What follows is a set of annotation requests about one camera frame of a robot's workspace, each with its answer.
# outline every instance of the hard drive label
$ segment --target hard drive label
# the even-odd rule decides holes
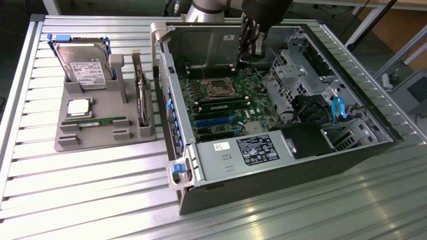
[[[81,85],[106,84],[102,63],[94,62],[73,62],[74,75]]]

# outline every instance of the barcode sticker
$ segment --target barcode sticker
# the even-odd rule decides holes
[[[214,144],[214,148],[215,148],[215,151],[222,151],[222,150],[227,150],[230,149],[230,144],[229,142],[221,142],[221,143],[215,143]]]
[[[102,63],[94,62],[73,62],[74,75],[81,85],[106,84]]]

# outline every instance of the blue pcie slot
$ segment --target blue pcie slot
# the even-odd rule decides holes
[[[235,120],[237,116],[238,115],[213,119],[213,120],[197,121],[195,126],[197,127],[206,127],[206,126],[213,126],[213,125],[219,125],[219,124],[230,124]]]

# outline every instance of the green circuit board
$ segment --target green circuit board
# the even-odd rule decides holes
[[[182,77],[181,88],[199,143],[247,135],[246,123],[254,121],[259,122],[267,132],[278,121],[274,104],[269,99],[262,79],[255,73],[247,75],[246,71],[241,70],[230,77],[206,79]],[[215,101],[222,103],[198,105],[202,102]],[[233,118],[230,123],[197,126],[197,122],[227,117]]]

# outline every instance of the blue cable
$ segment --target blue cable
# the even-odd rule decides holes
[[[342,117],[345,119],[348,118],[345,99],[341,96],[338,96],[334,98],[333,106],[332,106],[334,124],[336,124],[336,118],[337,118],[336,110],[337,110],[337,102],[338,101],[340,101],[338,115],[342,115]]]

